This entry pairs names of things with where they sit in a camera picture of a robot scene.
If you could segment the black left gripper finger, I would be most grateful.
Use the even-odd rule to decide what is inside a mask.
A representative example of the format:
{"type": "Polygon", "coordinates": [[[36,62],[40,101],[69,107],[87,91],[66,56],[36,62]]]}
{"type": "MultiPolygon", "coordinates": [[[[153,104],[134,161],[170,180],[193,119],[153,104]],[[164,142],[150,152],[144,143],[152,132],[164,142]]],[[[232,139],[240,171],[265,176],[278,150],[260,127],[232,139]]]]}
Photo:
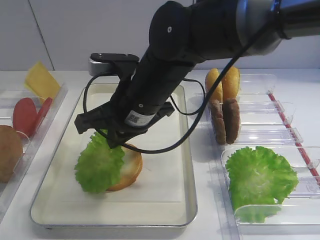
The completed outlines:
{"type": "Polygon", "coordinates": [[[129,139],[130,135],[128,133],[120,132],[114,129],[109,129],[107,131],[107,142],[111,149],[122,146],[129,139]]]}

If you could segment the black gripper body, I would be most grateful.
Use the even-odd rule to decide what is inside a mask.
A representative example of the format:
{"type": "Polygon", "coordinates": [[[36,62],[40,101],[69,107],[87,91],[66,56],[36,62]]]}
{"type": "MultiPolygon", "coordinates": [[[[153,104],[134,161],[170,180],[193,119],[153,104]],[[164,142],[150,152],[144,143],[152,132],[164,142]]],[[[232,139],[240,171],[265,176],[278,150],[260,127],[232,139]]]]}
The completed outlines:
{"type": "Polygon", "coordinates": [[[155,123],[165,116],[169,117],[173,112],[174,107],[167,101],[155,115],[143,115],[132,110],[125,120],[120,120],[111,104],[107,102],[78,114],[74,124],[79,134],[89,129],[106,130],[108,140],[129,140],[145,134],[155,123]]]}

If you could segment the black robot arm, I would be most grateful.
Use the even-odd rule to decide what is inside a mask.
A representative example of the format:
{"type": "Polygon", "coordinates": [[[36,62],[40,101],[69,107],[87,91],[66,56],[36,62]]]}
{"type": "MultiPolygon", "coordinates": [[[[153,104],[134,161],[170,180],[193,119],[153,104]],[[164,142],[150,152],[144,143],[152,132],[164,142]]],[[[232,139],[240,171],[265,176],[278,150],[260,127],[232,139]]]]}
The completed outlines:
{"type": "Polygon", "coordinates": [[[185,76],[209,60],[271,53],[282,40],[320,33],[317,0],[202,0],[185,7],[168,1],[154,14],[142,58],[93,53],[93,79],[118,76],[110,100],[77,115],[79,134],[94,129],[111,148],[144,134],[174,112],[168,101],[185,76]]]}

